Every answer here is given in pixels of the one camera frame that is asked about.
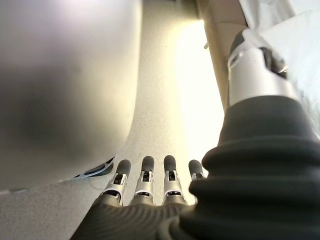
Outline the right robot hand black silver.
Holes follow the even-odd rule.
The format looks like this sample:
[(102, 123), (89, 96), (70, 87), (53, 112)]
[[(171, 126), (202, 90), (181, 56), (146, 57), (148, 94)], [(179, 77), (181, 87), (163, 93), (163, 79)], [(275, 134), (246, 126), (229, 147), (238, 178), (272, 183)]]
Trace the right robot hand black silver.
[(122, 160), (72, 239), (319, 239), (320, 142), (284, 60), (250, 29), (231, 45), (227, 96), (217, 146), (189, 162), (194, 205), (168, 155), (162, 205), (153, 204), (154, 160), (147, 156), (134, 197), (122, 206), (130, 171)]

